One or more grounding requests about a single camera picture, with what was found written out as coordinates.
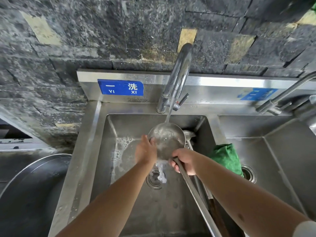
faucet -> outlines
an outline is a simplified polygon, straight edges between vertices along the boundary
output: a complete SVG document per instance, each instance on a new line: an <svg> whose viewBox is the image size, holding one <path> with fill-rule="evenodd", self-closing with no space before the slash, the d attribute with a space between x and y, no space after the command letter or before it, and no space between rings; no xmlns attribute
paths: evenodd
<svg viewBox="0 0 316 237"><path fill-rule="evenodd" d="M289 95L291 92L295 91L298 87L305 84L306 82L309 82L311 79L316 77L316 71L311 72L307 74L305 77L300 79L298 82L293 84L291 87L283 91L281 94L279 94L274 99L269 99L265 103L263 103L261 106L256 108L256 111L260 114L264 114L266 112L269 112L275 116L280 115L282 113L282 109L277 107L280 100L284 99L287 95Z"/></svg>
<svg viewBox="0 0 316 237"><path fill-rule="evenodd" d="M190 64L192 59L192 44L186 43L181 48L179 55L177 57L176 63L170 74L168 83L165 90L161 93L157 112L160 114L165 113L167 106L170 107L172 97L178 99L183 91L184 84L189 75ZM176 102L172 109L177 111L184 101L188 98L189 93L187 93L180 102Z"/></svg>

white sleeve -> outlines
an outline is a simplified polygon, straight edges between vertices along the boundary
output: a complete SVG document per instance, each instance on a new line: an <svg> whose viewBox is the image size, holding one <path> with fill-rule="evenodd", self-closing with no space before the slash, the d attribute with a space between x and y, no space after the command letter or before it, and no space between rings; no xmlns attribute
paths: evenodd
<svg viewBox="0 0 316 237"><path fill-rule="evenodd" d="M315 237L316 236L316 222L305 221L300 223L293 234L293 237Z"/></svg>

green cloth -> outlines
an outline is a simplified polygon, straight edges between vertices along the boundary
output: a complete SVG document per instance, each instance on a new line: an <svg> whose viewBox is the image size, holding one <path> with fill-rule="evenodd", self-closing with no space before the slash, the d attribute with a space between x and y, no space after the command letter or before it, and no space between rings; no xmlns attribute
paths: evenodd
<svg viewBox="0 0 316 237"><path fill-rule="evenodd" d="M208 156L226 169L244 177L237 152L233 144L216 145L213 152Z"/></svg>

sink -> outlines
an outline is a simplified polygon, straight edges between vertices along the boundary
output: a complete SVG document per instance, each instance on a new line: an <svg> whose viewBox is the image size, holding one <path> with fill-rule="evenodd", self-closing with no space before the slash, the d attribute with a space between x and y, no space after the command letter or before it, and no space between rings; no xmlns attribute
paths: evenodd
<svg viewBox="0 0 316 237"><path fill-rule="evenodd" d="M106 116L91 201L134 165L135 147L142 134L164 122L165 115L109 114ZM171 123L195 131L195 149L206 154L214 147L205 116L172 115ZM167 183L148 176L120 236L209 236L200 211L183 180L169 165Z"/></svg>
<svg viewBox="0 0 316 237"><path fill-rule="evenodd" d="M245 171L253 171L256 184L314 219L313 131L291 116L220 115L219 121Z"/></svg>

blue label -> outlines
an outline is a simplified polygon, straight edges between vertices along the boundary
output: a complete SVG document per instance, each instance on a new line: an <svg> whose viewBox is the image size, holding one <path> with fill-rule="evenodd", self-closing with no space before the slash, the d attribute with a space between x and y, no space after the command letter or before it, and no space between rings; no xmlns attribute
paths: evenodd
<svg viewBox="0 0 316 237"><path fill-rule="evenodd" d="M278 89L274 88L252 88L252 91L250 93L248 93L244 97L238 96L238 98L242 97L241 100L252 101L266 100L277 90Z"/></svg>
<svg viewBox="0 0 316 237"><path fill-rule="evenodd" d="M104 80L98 79L103 95L143 96L144 85L133 80Z"/></svg>

